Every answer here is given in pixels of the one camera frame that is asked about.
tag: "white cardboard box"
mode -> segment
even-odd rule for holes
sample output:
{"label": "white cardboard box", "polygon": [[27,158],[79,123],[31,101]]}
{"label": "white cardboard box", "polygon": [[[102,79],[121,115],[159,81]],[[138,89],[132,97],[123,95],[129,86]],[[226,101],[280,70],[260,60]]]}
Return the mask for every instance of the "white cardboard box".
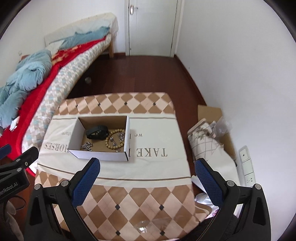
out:
{"label": "white cardboard box", "polygon": [[[97,125],[104,125],[108,127],[109,131],[115,129],[124,129],[124,147],[120,152],[108,149],[105,140],[90,140],[87,139],[85,132]],[[130,119],[128,116],[113,115],[113,116],[88,116],[79,117],[76,120],[74,130],[72,132],[68,151],[80,159],[98,158],[100,161],[128,161],[129,141],[130,141]],[[91,149],[93,151],[81,150],[81,145],[86,142],[93,143]]]}

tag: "cardboard box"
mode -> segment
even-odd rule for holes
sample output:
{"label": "cardboard box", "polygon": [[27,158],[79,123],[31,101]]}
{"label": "cardboard box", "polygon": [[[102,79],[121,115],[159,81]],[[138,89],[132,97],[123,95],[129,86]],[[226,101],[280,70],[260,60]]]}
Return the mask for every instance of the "cardboard box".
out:
{"label": "cardboard box", "polygon": [[[90,140],[86,137],[85,132],[97,125],[104,125],[108,127],[109,131],[116,129],[125,130],[124,147],[120,152],[108,149],[105,140]],[[128,116],[88,116],[79,117],[76,120],[73,133],[70,138],[68,151],[77,158],[91,159],[92,157],[98,158],[100,161],[128,161],[129,151],[129,133],[130,133],[130,119]],[[119,143],[116,134],[113,135],[114,140]],[[92,151],[84,151],[81,145],[86,142],[93,144]]]}
{"label": "cardboard box", "polygon": [[[209,124],[213,121],[218,121],[222,117],[222,110],[220,108],[198,105],[197,107],[198,121],[205,118]],[[228,155],[235,160],[236,155],[229,133],[226,133],[220,138],[220,143],[224,145],[224,150]]]}

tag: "blue gripper pad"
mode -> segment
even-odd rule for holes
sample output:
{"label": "blue gripper pad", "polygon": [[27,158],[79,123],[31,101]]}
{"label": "blue gripper pad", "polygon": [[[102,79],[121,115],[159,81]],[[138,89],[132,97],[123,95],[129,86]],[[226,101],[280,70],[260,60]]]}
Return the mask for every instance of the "blue gripper pad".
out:
{"label": "blue gripper pad", "polygon": [[11,152],[11,146],[9,144],[0,148],[0,160],[6,157]]}
{"label": "blue gripper pad", "polygon": [[100,169],[100,161],[97,158],[92,158],[83,170],[78,171],[71,179],[69,190],[74,208],[83,204],[87,194],[100,173]]}
{"label": "blue gripper pad", "polygon": [[195,173],[215,206],[222,207],[223,191],[200,160],[195,162]]}

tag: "checkered bedsheet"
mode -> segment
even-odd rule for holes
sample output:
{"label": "checkered bedsheet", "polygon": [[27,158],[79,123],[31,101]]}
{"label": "checkered bedsheet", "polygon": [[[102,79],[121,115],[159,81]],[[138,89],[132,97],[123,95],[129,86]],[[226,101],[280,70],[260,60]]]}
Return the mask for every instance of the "checkered bedsheet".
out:
{"label": "checkered bedsheet", "polygon": [[93,61],[108,48],[111,42],[111,34],[106,39],[61,68],[52,84],[48,88],[41,104],[39,105],[22,141],[22,152],[30,147],[41,147],[45,132],[58,106],[69,95],[72,88],[89,68]]}

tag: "screw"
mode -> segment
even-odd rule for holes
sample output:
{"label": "screw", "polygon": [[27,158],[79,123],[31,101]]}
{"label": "screw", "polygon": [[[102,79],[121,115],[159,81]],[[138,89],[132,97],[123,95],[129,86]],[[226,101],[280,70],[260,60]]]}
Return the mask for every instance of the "screw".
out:
{"label": "screw", "polygon": [[41,187],[40,184],[36,184],[36,185],[34,186],[34,189],[35,189],[35,190],[38,190],[40,187]]}
{"label": "screw", "polygon": [[64,180],[64,181],[61,182],[61,185],[63,187],[67,186],[68,184],[69,184],[69,181],[67,181],[67,180]]}
{"label": "screw", "polygon": [[257,183],[256,183],[256,184],[255,184],[255,188],[258,189],[258,190],[260,190],[260,189],[261,189],[260,184],[257,184]]}
{"label": "screw", "polygon": [[234,186],[234,182],[233,181],[227,181],[227,185],[230,186],[230,187],[233,187]]}

